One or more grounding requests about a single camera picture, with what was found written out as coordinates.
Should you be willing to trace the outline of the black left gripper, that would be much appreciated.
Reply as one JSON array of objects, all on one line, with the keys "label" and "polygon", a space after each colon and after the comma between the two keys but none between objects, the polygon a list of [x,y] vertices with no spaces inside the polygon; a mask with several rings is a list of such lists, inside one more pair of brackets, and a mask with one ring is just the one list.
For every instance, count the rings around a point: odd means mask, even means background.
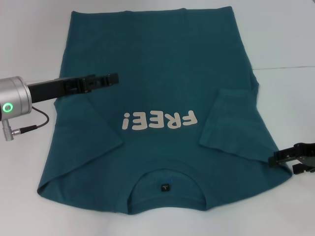
[{"label": "black left gripper", "polygon": [[119,83],[118,73],[105,76],[90,75],[85,78],[58,78],[28,85],[32,101],[46,101],[68,95],[88,93],[95,89]]}]

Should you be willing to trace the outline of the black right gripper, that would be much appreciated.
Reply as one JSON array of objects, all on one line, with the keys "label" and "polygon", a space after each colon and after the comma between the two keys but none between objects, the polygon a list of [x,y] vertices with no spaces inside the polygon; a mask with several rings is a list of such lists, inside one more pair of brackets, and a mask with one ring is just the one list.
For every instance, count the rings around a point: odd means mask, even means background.
[{"label": "black right gripper", "polygon": [[274,152],[268,158],[269,167],[282,165],[283,163],[298,160],[300,163],[292,166],[293,174],[315,172],[315,144],[298,143],[294,147]]}]

